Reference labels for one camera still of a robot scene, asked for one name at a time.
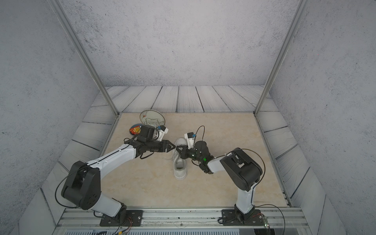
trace metal frame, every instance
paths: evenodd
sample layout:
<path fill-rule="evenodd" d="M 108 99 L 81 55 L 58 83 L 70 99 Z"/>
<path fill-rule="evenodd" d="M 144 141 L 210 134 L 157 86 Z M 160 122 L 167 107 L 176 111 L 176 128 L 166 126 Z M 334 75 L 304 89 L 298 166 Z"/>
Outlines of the metal frame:
<path fill-rule="evenodd" d="M 119 122 L 119 120 L 120 120 L 122 114 L 123 114 L 123 113 L 120 113 L 120 114 L 115 118 L 114 123 L 112 124 L 111 130 L 110 130 L 110 132 L 109 132 L 108 135 L 107 135 L 107 138 L 106 138 L 105 144 L 103 145 L 101 151 L 99 152 L 99 156 L 103 156 L 103 155 L 104 155 L 104 153 L 105 153 L 105 151 L 106 151 L 106 149 L 107 149 L 107 146 L 108 146 L 108 144 L 110 143 L 111 137 L 112 137 L 112 135 L 114 134 L 114 131 L 115 131 L 116 127 L 117 127 L 117 124 L 118 124 L 118 122 Z"/>
<path fill-rule="evenodd" d="M 260 121 L 259 121 L 259 119 L 258 119 L 257 116 L 255 116 L 255 119 L 256 119 L 257 126 L 259 127 L 259 131 L 260 131 L 262 140 L 264 141 L 266 150 L 268 152 L 270 161 L 272 163 L 271 165 L 273 166 L 274 172 L 275 172 L 275 174 L 277 176 L 277 180 L 278 180 L 279 186 L 280 186 L 280 188 L 282 190 L 282 193 L 286 196 L 285 200 L 287 201 L 287 205 L 294 206 L 293 203 L 292 203 L 292 201 L 291 201 L 291 199 L 290 199 L 291 195 L 289 195 L 288 191 L 286 190 L 285 182 L 283 181 L 283 177 L 282 177 L 282 175 L 281 175 L 281 173 L 279 171 L 279 168 L 277 167 L 276 159 L 273 157 L 273 154 L 272 154 L 271 148 L 269 146 L 269 143 L 266 140 L 265 132 L 262 129 L 261 123 L 260 123 Z"/>
<path fill-rule="evenodd" d="M 223 226 L 218 224 L 218 218 L 222 216 L 221 210 L 233 209 L 223 207 L 137 207 L 130 206 L 127 209 L 143 210 L 143 219 L 140 227 L 133 229 L 208 229 L 208 228 L 255 228 L 263 226 Z M 257 207 L 268 218 L 271 228 L 283 228 L 281 212 L 274 207 Z M 281 207 L 285 217 L 286 228 L 308 228 L 308 223 L 302 209 Z M 94 217 L 92 211 L 82 209 L 65 209 L 55 230 L 65 229 L 113 229 L 116 227 L 100 227 L 100 218 Z"/>
<path fill-rule="evenodd" d="M 271 86 L 273 85 L 274 80 L 276 79 L 278 70 L 280 66 L 282 65 L 283 59 L 286 56 L 286 53 L 288 51 L 288 47 L 291 43 L 291 41 L 294 38 L 294 35 L 299 27 L 300 21 L 303 18 L 303 15 L 307 9 L 309 0 L 301 0 L 298 6 L 298 9 L 295 12 L 293 21 L 291 22 L 290 28 L 287 31 L 285 40 L 281 46 L 281 49 L 279 51 L 278 57 L 274 63 L 274 66 L 270 72 L 269 78 L 267 79 L 264 90 L 261 93 L 261 97 L 259 99 L 259 102 L 257 103 L 256 109 L 254 111 L 255 117 L 259 114 L 260 109 L 262 107 L 262 104 L 264 103 L 264 100 L 266 99 L 266 96 L 268 95 Z"/>
<path fill-rule="evenodd" d="M 103 94 L 103 97 L 107 101 L 108 105 L 110 106 L 111 110 L 114 112 L 115 116 L 118 117 L 119 111 L 115 107 L 114 103 L 112 102 L 111 97 L 107 93 L 106 88 L 103 86 L 103 83 L 101 79 L 99 78 L 99 75 L 97 71 L 95 70 L 93 64 L 91 63 L 88 55 L 86 54 L 80 40 L 78 39 L 76 33 L 74 32 L 72 25 L 69 23 L 69 20 L 61 7 L 58 0 L 47 0 L 50 4 L 52 10 L 55 12 L 58 20 L 61 23 L 61 26 L 67 33 L 68 37 L 72 41 L 74 47 L 77 50 L 77 53 L 79 54 L 80 58 L 82 59 L 82 62 L 85 64 L 86 68 L 88 69 L 91 77 L 93 78 L 94 82 L 97 84 L 100 92 Z"/>

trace beige marble surface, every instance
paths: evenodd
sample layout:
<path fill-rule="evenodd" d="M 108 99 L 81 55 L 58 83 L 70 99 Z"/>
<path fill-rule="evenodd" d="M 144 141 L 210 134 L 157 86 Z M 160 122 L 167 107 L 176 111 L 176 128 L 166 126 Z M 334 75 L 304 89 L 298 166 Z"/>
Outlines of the beige marble surface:
<path fill-rule="evenodd" d="M 258 152 L 266 164 L 266 174 L 256 188 L 255 204 L 286 206 L 285 199 L 267 154 L 253 114 L 194 114 L 163 113 L 169 129 L 164 139 L 172 143 L 184 133 L 196 132 L 205 126 L 204 141 L 213 156 L 221 156 L 236 147 Z M 129 128 L 140 123 L 139 114 L 122 114 L 106 149 L 118 148 L 125 137 L 131 137 Z M 202 128 L 197 134 L 201 139 Z M 262 161 L 252 152 L 245 152 L 262 168 Z M 127 206 L 233 206 L 237 200 L 237 187 L 225 171 L 205 174 L 188 161 L 188 174 L 177 180 L 173 174 L 169 153 L 154 153 L 149 158 L 136 158 L 122 164 L 102 179 L 102 192 Z"/>

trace metal rail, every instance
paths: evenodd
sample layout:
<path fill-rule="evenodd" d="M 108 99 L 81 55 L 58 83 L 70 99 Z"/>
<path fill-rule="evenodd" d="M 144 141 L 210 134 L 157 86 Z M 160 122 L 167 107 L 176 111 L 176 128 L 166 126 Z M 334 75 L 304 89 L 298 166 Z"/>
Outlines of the metal rail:
<path fill-rule="evenodd" d="M 140 227 L 134 229 L 176 229 L 176 228 L 264 228 L 263 226 L 231 226 L 218 224 L 222 209 L 233 208 L 146 208 L 127 207 L 144 211 Z M 283 228 L 284 221 L 281 212 L 273 207 L 257 208 L 268 218 L 271 228 Z M 286 228 L 308 228 L 308 223 L 301 208 L 280 208 L 286 221 Z M 94 217 L 93 211 L 82 209 L 65 209 L 56 229 L 95 229 L 100 228 L 100 218 Z"/>
<path fill-rule="evenodd" d="M 78 39 L 76 33 L 74 32 L 72 25 L 69 23 L 69 20 L 61 7 L 58 0 L 47 0 L 56 14 L 58 20 L 61 23 L 61 26 L 63 26 L 63 29 L 67 33 L 68 37 L 70 38 L 71 42 L 73 43 L 74 47 L 77 50 L 78 55 L 82 59 L 82 62 L 85 64 L 86 68 L 88 69 L 91 77 L 93 78 L 94 82 L 97 84 L 100 92 L 103 94 L 103 97 L 107 101 L 108 105 L 110 106 L 111 110 L 114 112 L 115 116 L 117 117 L 119 115 L 119 111 L 115 107 L 114 103 L 112 102 L 109 94 L 107 93 L 106 88 L 103 86 L 103 83 L 101 79 L 99 78 L 99 75 L 97 71 L 95 70 L 94 66 L 92 65 L 88 55 L 86 54 L 80 40 Z"/>
<path fill-rule="evenodd" d="M 261 97 L 259 99 L 259 102 L 257 103 L 256 109 L 254 111 L 255 116 L 257 116 L 258 113 L 260 112 L 262 104 L 264 103 L 264 100 L 265 100 L 266 96 L 268 95 L 268 92 L 270 91 L 270 88 L 273 85 L 274 80 L 276 79 L 278 70 L 279 70 L 280 66 L 282 65 L 283 59 L 285 58 L 286 53 L 288 51 L 288 47 L 289 47 L 291 41 L 293 40 L 294 35 L 296 33 L 296 30 L 299 27 L 299 23 L 300 23 L 303 15 L 304 15 L 306 9 L 307 9 L 308 2 L 309 2 L 309 0 L 301 0 L 300 3 L 299 3 L 298 9 L 295 12 L 293 21 L 291 22 L 291 25 L 290 25 L 290 28 L 287 31 L 285 40 L 284 40 L 284 42 L 281 46 L 281 49 L 280 49 L 279 54 L 277 56 L 277 59 L 276 59 L 274 65 L 273 65 L 273 68 L 270 72 L 270 75 L 269 75 L 269 77 L 268 77 L 268 79 L 265 83 L 264 90 L 261 93 Z"/>

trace black cable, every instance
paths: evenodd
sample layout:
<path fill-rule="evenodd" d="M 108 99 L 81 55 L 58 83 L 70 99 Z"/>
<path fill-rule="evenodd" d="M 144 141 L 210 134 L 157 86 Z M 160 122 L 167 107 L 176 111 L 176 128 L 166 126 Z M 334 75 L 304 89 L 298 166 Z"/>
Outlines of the black cable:
<path fill-rule="evenodd" d="M 193 146 L 194 146 L 194 143 L 196 142 L 197 132 L 199 131 L 199 129 L 200 129 L 201 127 L 204 127 L 204 132 L 203 132 L 203 134 L 202 134 L 202 141 L 204 141 L 205 126 L 202 125 L 202 126 L 200 126 L 200 127 L 197 129 L 197 131 L 196 131 L 196 134 L 195 134 L 195 137 L 194 137 L 194 140 L 193 140 Z"/>
<path fill-rule="evenodd" d="M 95 215 L 95 210 L 93 210 L 93 215 L 94 215 L 95 217 L 97 217 L 97 218 L 103 218 L 102 216 L 96 216 L 96 215 Z"/>
<path fill-rule="evenodd" d="M 196 166 L 199 167 L 199 165 L 197 165 L 196 163 L 193 162 L 193 159 L 191 159 L 191 161 L 192 161 L 193 165 L 196 165 Z"/>
<path fill-rule="evenodd" d="M 142 154 L 141 154 L 141 156 L 140 156 L 140 159 L 145 159 L 145 158 L 148 158 L 148 157 L 150 157 L 151 155 L 153 155 L 153 153 L 154 153 L 154 152 L 152 152 L 151 154 L 147 155 L 147 156 L 146 156 L 146 157 L 144 157 L 144 158 L 142 157 L 142 155 L 143 155 L 143 153 L 142 153 Z"/>
<path fill-rule="evenodd" d="M 64 206 L 64 207 L 66 207 L 66 208 L 78 208 L 78 206 L 73 207 L 73 206 L 65 206 L 65 205 L 61 204 L 61 203 L 58 201 L 58 198 L 57 198 L 57 196 L 56 196 L 56 193 L 58 192 L 58 188 L 59 188 L 59 186 L 61 185 L 61 183 L 62 183 L 66 178 L 68 178 L 69 176 L 73 175 L 74 173 L 76 173 L 76 172 L 79 171 L 79 170 L 82 170 L 82 169 L 78 169 L 78 170 L 76 170 L 76 171 L 70 173 L 70 174 L 67 175 L 66 177 L 64 177 L 64 179 L 62 179 L 62 180 L 60 181 L 60 183 L 58 184 L 58 186 L 56 187 L 56 190 L 55 190 L 55 200 L 56 200 L 56 202 L 57 202 L 59 205 Z"/>
<path fill-rule="evenodd" d="M 119 225 L 118 229 L 116 229 L 116 231 L 111 235 L 115 235 L 115 233 L 117 233 L 117 231 L 119 231 L 119 229 L 120 229 L 120 225 Z"/>
<path fill-rule="evenodd" d="M 128 148 L 129 145 L 130 145 L 130 144 L 128 144 L 126 147 L 122 148 L 121 150 Z M 100 162 L 100 161 L 102 161 L 102 160 L 108 158 L 109 156 L 111 156 L 111 155 L 113 155 L 113 154 L 115 154 L 115 153 L 117 153 L 117 152 L 119 152 L 119 150 L 116 151 L 116 152 L 113 152 L 112 154 L 106 156 L 105 158 L 102 158 L 102 159 L 98 160 L 97 162 L 94 162 L 94 163 L 92 163 L 92 164 L 90 164 L 90 165 L 87 165 L 87 166 L 94 165 L 95 163 L 98 163 L 98 162 Z M 78 206 L 72 207 L 72 206 L 65 206 L 65 205 L 61 204 L 61 203 L 58 201 L 58 198 L 57 198 L 57 196 L 56 196 L 56 193 L 58 192 L 58 188 L 59 188 L 59 186 L 61 185 L 61 183 L 62 183 L 66 178 L 68 178 L 69 176 L 73 175 L 74 173 L 76 173 L 76 172 L 79 171 L 79 170 L 82 170 L 82 169 L 78 169 L 78 170 L 76 170 L 76 171 L 70 173 L 69 175 L 67 175 L 64 179 L 62 179 L 62 180 L 60 181 L 60 183 L 59 183 L 58 186 L 56 187 L 56 190 L 55 190 L 55 200 L 56 200 L 56 202 L 57 202 L 59 205 L 64 206 L 64 207 L 66 207 L 66 208 L 78 208 Z"/>
<path fill-rule="evenodd" d="M 157 130 L 158 136 L 157 136 L 157 138 L 154 138 L 154 139 L 152 139 L 152 140 L 156 140 L 156 139 L 159 138 L 159 130 L 158 130 L 158 128 L 156 128 L 156 130 Z"/>
<path fill-rule="evenodd" d="M 256 185 L 254 186 L 254 187 L 256 187 L 256 186 L 261 182 L 261 180 L 264 178 L 264 176 L 265 176 L 265 173 L 266 173 L 265 162 L 264 162 L 264 160 L 261 158 L 261 156 L 260 156 L 258 153 L 256 153 L 255 151 L 250 150 L 250 149 L 241 149 L 241 150 L 248 150 L 248 151 L 254 152 L 255 154 L 257 154 L 257 156 L 259 156 L 259 158 L 261 159 L 262 163 L 264 164 L 264 174 L 262 175 L 262 177 L 261 177 L 261 179 L 259 180 L 259 182 L 257 182 Z"/>
<path fill-rule="evenodd" d="M 278 206 L 275 206 L 275 205 L 273 205 L 273 204 L 263 204 L 263 205 L 260 205 L 260 206 L 274 206 L 274 207 L 276 207 L 276 208 L 279 210 L 279 212 L 281 212 L 282 217 L 283 217 L 283 233 L 282 233 L 282 235 L 284 235 L 284 234 L 285 234 L 285 228 L 286 228 L 286 221 L 285 221 L 285 217 L 283 216 L 283 213 L 282 213 L 282 211 L 279 209 L 279 207 L 278 207 Z"/>
<path fill-rule="evenodd" d="M 224 223 L 228 223 L 228 222 L 234 221 L 235 219 L 236 219 L 236 217 L 232 218 L 231 220 L 223 221 L 223 217 L 219 217 L 217 219 L 217 222 L 218 222 L 218 224 L 224 224 Z"/>

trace wooden plank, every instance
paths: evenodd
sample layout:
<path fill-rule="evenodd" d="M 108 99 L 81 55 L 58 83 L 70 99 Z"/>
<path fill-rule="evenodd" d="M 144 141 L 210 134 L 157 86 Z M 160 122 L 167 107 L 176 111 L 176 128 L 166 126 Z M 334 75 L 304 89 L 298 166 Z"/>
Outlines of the wooden plank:
<path fill-rule="evenodd" d="M 265 132 L 287 127 L 287 123 L 280 112 L 259 112 L 258 119 Z"/>
<path fill-rule="evenodd" d="M 212 86 L 197 86 L 196 89 L 205 112 L 231 111 Z"/>
<path fill-rule="evenodd" d="M 277 166 L 285 182 L 286 190 L 291 196 L 304 175 L 309 164 L 299 145 L 293 147 L 290 151 L 277 158 Z"/>
<path fill-rule="evenodd" d="M 264 85 L 259 85 L 259 86 L 261 87 L 261 92 L 262 92 L 262 90 L 264 89 Z M 269 94 L 269 92 L 266 95 L 266 98 L 271 99 L 271 95 Z"/>
<path fill-rule="evenodd" d="M 89 108 L 82 121 L 89 123 L 113 124 L 115 115 L 109 105 Z"/>
<path fill-rule="evenodd" d="M 56 187 L 59 185 L 62 179 L 64 179 L 68 175 L 68 171 L 60 164 L 56 163 L 55 167 L 52 169 L 51 173 L 48 175 L 47 179 L 43 183 L 41 189 L 45 196 L 48 206 L 50 207 L 51 214 L 55 223 L 58 223 L 60 220 L 61 215 L 64 212 L 65 207 L 59 205 L 55 200 L 55 190 Z M 56 197 L 58 201 L 66 206 L 75 206 L 75 204 L 71 203 L 67 199 L 61 196 L 61 190 L 63 189 L 63 185 L 65 180 L 61 183 L 58 188 L 58 193 Z"/>
<path fill-rule="evenodd" d="M 203 112 L 199 95 L 194 86 L 180 86 L 177 112 Z"/>
<path fill-rule="evenodd" d="M 55 223 L 40 189 L 19 220 L 20 234 L 52 234 Z"/>
<path fill-rule="evenodd" d="M 312 234 L 318 234 L 321 216 L 324 208 L 325 191 L 312 169 L 302 180 L 292 196 L 294 206 L 299 206 L 305 215 Z"/>
<path fill-rule="evenodd" d="M 123 112 L 144 88 L 144 86 L 130 86 L 128 89 L 122 91 L 119 95 L 113 98 L 112 101 L 119 112 Z"/>
<path fill-rule="evenodd" d="M 265 137 L 274 158 L 281 156 L 297 144 L 288 127 L 265 132 Z"/>
<path fill-rule="evenodd" d="M 151 109 L 162 86 L 147 86 L 143 91 L 128 105 L 124 112 L 142 112 Z"/>
<path fill-rule="evenodd" d="M 127 86 L 111 86 L 107 89 L 107 92 L 109 96 L 111 97 L 111 99 L 113 99 L 115 98 L 115 96 L 120 94 L 120 92 L 124 91 L 125 89 L 127 89 Z M 101 92 L 98 93 L 97 97 L 95 98 L 91 106 L 93 107 L 93 106 L 100 106 L 100 105 L 108 105 L 108 103 L 106 102 Z"/>
<path fill-rule="evenodd" d="M 88 162 L 99 157 L 99 151 L 76 141 L 69 142 L 59 158 L 59 162 L 68 170 L 77 161 Z"/>
<path fill-rule="evenodd" d="M 249 103 L 256 107 L 262 92 L 262 87 L 257 86 L 230 86 L 234 89 L 239 95 L 243 96 Z M 264 100 L 264 103 L 261 107 L 261 111 L 278 111 L 277 106 L 274 104 L 274 101 L 271 99 L 271 96 L 268 94 L 268 99 Z"/>
<path fill-rule="evenodd" d="M 112 125 L 97 124 L 97 123 L 84 123 L 82 122 L 72 139 L 100 150 L 106 141 L 107 134 L 110 131 Z"/>
<path fill-rule="evenodd" d="M 152 109 L 159 112 L 176 112 L 178 90 L 177 86 L 162 87 Z"/>
<path fill-rule="evenodd" d="M 239 95 L 256 107 L 262 88 L 260 86 L 230 86 L 234 89 Z"/>
<path fill-rule="evenodd" d="M 325 198 L 323 215 L 318 229 L 318 235 L 326 234 L 346 235 L 346 229 L 330 202 L 329 197 Z"/>
<path fill-rule="evenodd" d="M 256 109 L 229 86 L 213 86 L 213 88 L 233 112 L 254 111 Z"/>

